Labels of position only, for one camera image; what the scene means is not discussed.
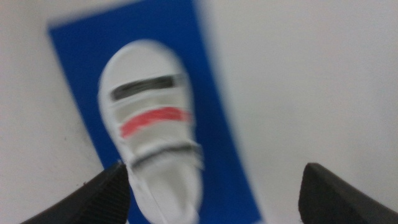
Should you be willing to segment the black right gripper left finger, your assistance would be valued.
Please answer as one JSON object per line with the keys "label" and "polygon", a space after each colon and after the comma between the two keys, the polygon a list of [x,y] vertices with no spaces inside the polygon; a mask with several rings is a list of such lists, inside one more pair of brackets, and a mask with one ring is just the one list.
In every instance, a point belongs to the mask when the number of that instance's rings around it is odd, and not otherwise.
{"label": "black right gripper left finger", "polygon": [[22,224],[125,224],[130,204],[126,165],[119,161]]}

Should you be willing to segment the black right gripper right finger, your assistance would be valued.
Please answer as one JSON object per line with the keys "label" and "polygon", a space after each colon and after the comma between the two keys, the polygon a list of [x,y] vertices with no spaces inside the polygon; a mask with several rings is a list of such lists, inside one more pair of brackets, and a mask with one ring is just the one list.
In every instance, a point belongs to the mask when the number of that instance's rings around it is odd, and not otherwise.
{"label": "black right gripper right finger", "polygon": [[304,168],[298,210],[304,224],[397,224],[397,212],[318,163]]}

